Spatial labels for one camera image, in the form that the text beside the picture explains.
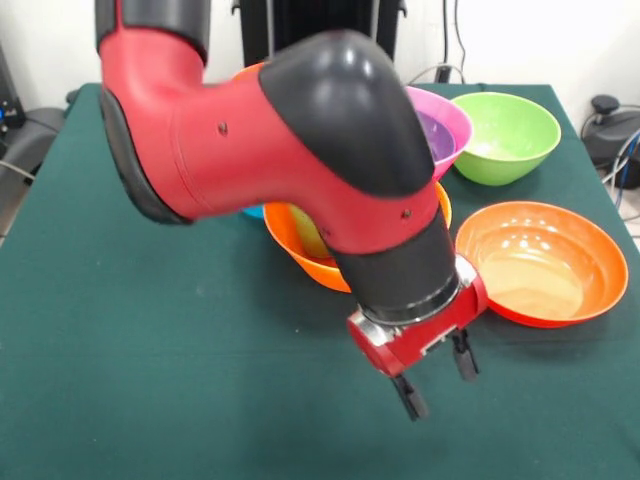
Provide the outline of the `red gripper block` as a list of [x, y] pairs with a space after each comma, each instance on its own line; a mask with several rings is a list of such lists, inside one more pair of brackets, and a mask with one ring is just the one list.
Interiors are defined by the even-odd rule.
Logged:
[[426, 418], [428, 408], [420, 392], [401, 374], [429, 350], [450, 338], [462, 379], [472, 382], [479, 374], [466, 328], [486, 310], [488, 295], [478, 271], [468, 259], [458, 254], [455, 267], [458, 280], [455, 295], [448, 305], [426, 319], [391, 326], [376, 323], [358, 311], [347, 320], [350, 335], [370, 363], [392, 377], [392, 384], [411, 421]]

